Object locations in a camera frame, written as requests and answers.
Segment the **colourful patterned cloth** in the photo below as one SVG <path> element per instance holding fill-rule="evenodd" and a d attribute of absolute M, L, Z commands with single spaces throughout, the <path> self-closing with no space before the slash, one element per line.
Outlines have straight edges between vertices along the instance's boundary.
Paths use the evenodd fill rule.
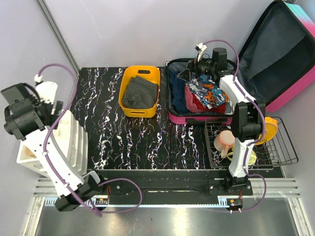
<path fill-rule="evenodd" d="M 204 108 L 218 108 L 230 101 L 227 94 L 211 80 L 210 75 L 202 74 L 186 85 Z"/>

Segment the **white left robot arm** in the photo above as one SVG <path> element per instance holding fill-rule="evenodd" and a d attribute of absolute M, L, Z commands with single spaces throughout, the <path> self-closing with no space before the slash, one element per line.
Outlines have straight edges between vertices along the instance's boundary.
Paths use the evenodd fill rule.
<path fill-rule="evenodd" d="M 4 129 L 21 142 L 19 164 L 51 179 L 59 211 L 72 211 L 106 190 L 96 171 L 87 170 L 88 134 L 63 103 L 58 85 L 18 83 L 1 90 L 8 102 Z"/>

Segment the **grey polka dot cloth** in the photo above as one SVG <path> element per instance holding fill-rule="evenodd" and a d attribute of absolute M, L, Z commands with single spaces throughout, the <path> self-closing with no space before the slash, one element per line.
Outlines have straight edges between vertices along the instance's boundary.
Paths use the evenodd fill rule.
<path fill-rule="evenodd" d="M 159 85 L 142 77 L 132 77 L 126 87 L 122 104 L 128 109 L 150 109 L 158 100 Z"/>

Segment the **orange plastic basket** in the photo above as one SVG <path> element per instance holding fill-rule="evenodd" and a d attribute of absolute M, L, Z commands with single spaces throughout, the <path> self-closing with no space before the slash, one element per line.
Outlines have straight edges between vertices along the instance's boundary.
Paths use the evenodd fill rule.
<path fill-rule="evenodd" d="M 122 98 L 125 93 L 126 87 L 129 84 L 132 77 L 142 77 L 152 83 L 158 84 L 160 89 L 160 71 L 157 67 L 148 66 L 148 65 L 135 65 L 128 67 L 122 78 L 120 91 L 119 91 L 119 105 L 122 108 L 124 114 L 128 117 L 132 118 L 152 118 L 156 114 L 157 104 L 158 104 L 158 97 L 157 102 L 155 105 L 150 109 L 128 109 L 123 106 Z"/>

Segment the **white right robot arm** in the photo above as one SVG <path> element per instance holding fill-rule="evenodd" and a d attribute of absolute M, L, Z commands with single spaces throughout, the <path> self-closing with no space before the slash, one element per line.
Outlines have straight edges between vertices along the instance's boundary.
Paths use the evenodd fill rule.
<path fill-rule="evenodd" d="M 265 103 L 256 101 L 237 79 L 237 72 L 227 67 L 227 50 L 214 48 L 211 62 L 202 59 L 206 45 L 196 45 L 197 56 L 188 63 L 179 77 L 191 81 L 192 76 L 208 75 L 222 89 L 234 106 L 231 121 L 234 152 L 232 161 L 224 177 L 223 188 L 229 195 L 239 193 L 247 187 L 249 181 L 249 159 L 254 144 L 261 141 L 265 133 Z"/>

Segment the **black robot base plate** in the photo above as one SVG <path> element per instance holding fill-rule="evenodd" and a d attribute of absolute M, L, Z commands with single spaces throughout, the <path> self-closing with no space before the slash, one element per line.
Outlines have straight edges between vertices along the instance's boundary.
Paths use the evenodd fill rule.
<path fill-rule="evenodd" d="M 94 196 L 106 190 L 114 181 L 126 181 L 141 191 L 196 191 L 211 196 L 251 196 L 253 190 L 248 177 L 242 177 L 236 184 L 228 171 L 215 170 L 101 170 L 95 171 L 96 180 L 86 175 L 79 186 L 84 196 Z"/>

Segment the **pink ribbed garment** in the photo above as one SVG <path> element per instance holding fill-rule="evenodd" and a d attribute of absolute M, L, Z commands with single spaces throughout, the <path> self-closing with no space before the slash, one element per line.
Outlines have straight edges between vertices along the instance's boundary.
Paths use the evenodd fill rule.
<path fill-rule="evenodd" d="M 200 113 L 203 110 L 198 108 L 197 105 L 193 101 L 193 94 L 191 93 L 189 86 L 185 85 L 185 100 L 186 100 L 186 107 L 192 113 Z"/>

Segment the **teal and pink kids suitcase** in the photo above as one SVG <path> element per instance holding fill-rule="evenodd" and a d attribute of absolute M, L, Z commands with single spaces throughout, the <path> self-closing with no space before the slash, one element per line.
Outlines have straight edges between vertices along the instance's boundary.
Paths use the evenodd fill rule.
<path fill-rule="evenodd" d="M 315 24 L 298 5 L 273 1 L 228 68 L 246 91 L 275 112 L 315 79 Z"/>

